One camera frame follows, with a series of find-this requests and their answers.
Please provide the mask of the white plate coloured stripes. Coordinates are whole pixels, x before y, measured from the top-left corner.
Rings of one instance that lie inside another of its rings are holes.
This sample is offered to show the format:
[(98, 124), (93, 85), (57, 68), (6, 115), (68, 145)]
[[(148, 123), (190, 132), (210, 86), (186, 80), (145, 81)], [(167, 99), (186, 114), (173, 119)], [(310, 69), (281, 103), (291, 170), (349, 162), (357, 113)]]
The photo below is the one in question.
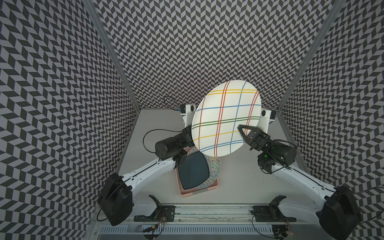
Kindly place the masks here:
[(228, 81), (211, 90), (201, 101), (192, 120), (195, 147), (209, 157), (229, 155), (245, 144), (239, 125), (257, 126), (262, 100), (254, 85)]

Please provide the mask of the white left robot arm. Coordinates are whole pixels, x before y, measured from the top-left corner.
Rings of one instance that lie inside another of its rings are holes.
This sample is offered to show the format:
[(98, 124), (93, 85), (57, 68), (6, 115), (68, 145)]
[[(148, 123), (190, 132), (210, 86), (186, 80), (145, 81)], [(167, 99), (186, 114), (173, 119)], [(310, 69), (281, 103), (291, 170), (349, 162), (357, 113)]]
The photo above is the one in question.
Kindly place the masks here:
[(134, 198), (139, 191), (161, 175), (181, 166), (187, 157), (185, 148), (193, 147), (192, 126), (155, 144), (157, 158), (136, 171), (120, 176), (111, 174), (99, 194), (100, 211), (112, 226), (122, 223), (132, 213)]

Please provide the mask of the teal square plate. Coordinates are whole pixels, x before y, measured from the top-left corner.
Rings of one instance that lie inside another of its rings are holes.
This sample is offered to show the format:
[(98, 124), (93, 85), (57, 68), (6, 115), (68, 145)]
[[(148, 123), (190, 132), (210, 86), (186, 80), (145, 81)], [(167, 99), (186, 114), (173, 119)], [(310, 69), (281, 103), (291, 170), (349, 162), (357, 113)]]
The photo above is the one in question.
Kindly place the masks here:
[(178, 174), (184, 190), (197, 188), (210, 176), (205, 156), (199, 151), (187, 156), (185, 162), (178, 167)]

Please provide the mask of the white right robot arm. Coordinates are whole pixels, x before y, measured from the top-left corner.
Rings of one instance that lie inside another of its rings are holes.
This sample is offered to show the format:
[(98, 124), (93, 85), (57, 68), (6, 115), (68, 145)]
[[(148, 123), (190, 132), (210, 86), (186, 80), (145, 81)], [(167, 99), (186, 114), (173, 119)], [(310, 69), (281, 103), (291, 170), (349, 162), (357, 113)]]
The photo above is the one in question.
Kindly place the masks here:
[(362, 221), (353, 191), (345, 186), (327, 184), (293, 166), (297, 146), (284, 140), (273, 140), (262, 129), (239, 125), (238, 130), (251, 150), (260, 151), (258, 165), (304, 193), (312, 204), (298, 204), (280, 196), (277, 207), (285, 217), (304, 220), (320, 226), (335, 240), (346, 240)]

